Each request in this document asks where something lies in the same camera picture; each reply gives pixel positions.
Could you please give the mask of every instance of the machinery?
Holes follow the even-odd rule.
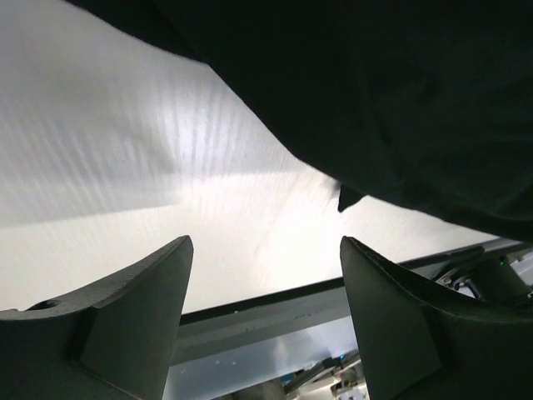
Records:
[[[531,287],[517,271],[526,272],[530,253],[530,245],[500,239],[398,266],[345,237],[343,279],[189,314],[180,323],[192,242],[179,238],[85,288],[26,312],[0,313],[1,398],[159,400],[165,385],[165,398],[202,398],[202,390],[209,398],[209,389],[194,384],[195,368],[197,375],[228,369],[227,362],[209,366],[211,358],[242,363],[242,349],[264,351],[271,340],[316,327],[342,331],[346,319],[358,350],[292,375],[282,396],[343,398],[360,388],[374,400],[529,398]],[[457,292],[466,288],[470,296]],[[288,348],[296,366],[297,345]],[[184,368],[192,374],[176,380]],[[277,378],[281,370],[262,373]],[[230,392],[227,380],[212,384]],[[248,398],[240,392],[234,398]]]

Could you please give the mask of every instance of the dark fabric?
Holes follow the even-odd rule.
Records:
[[[338,210],[342,213],[347,208],[357,204],[364,197],[364,194],[353,190],[351,187],[341,185]]]
[[[526,0],[150,2],[302,161],[361,196],[533,242]]]
[[[67,0],[115,28],[170,53],[201,61],[151,0]]]

